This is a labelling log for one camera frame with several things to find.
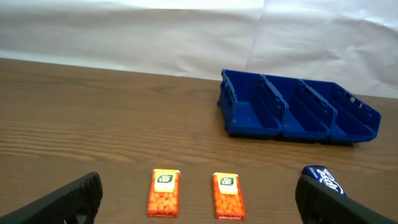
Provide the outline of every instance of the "brown wooden surface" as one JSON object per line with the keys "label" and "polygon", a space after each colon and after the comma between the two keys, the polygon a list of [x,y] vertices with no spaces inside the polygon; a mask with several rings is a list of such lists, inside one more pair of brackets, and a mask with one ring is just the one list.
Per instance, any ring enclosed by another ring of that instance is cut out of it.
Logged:
{"label": "brown wooden surface", "polygon": [[[377,139],[326,146],[230,138],[219,82],[0,60],[0,215],[99,172],[96,223],[216,223],[210,177],[239,174],[246,223],[301,223],[305,165],[330,168],[347,194],[398,221],[398,100],[362,96],[382,113]],[[147,218],[154,168],[181,171],[177,219]]]}

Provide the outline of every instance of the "white wall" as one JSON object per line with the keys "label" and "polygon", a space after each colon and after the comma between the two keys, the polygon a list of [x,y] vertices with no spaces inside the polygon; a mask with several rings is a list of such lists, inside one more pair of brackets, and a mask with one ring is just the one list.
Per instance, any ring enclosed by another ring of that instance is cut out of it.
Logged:
{"label": "white wall", "polygon": [[228,68],[398,98],[398,4],[2,0],[0,57],[215,80]]}

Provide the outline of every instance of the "white sheet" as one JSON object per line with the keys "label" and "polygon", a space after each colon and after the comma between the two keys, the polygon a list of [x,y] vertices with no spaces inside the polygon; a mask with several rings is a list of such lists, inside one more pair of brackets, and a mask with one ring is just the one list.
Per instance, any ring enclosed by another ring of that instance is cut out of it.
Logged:
{"label": "white sheet", "polygon": [[398,98],[395,0],[2,0],[0,57],[219,80],[222,68]]}

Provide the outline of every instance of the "blue bin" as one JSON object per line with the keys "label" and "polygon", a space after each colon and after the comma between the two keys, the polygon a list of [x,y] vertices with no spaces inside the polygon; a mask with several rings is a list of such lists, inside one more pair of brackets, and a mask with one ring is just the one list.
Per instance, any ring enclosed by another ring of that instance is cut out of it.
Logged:
{"label": "blue bin", "polygon": [[287,103],[263,76],[223,70],[218,104],[230,134],[272,137],[282,132]]}
{"label": "blue bin", "polygon": [[304,80],[325,97],[337,110],[331,140],[339,142],[364,142],[377,136],[381,114],[353,94],[333,82]]}
{"label": "blue bin", "polygon": [[332,82],[223,70],[218,104],[230,134],[330,142],[377,136],[381,115]]}

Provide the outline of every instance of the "blue and white package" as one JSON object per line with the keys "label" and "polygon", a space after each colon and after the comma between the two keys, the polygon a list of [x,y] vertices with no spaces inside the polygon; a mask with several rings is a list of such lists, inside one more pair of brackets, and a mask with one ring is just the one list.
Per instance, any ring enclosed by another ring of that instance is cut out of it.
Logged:
{"label": "blue and white package", "polygon": [[325,184],[326,186],[335,190],[336,192],[347,196],[346,192],[344,192],[344,190],[340,187],[336,179],[324,166],[306,166],[304,167],[303,171],[301,171],[301,174],[309,175],[310,177]]}

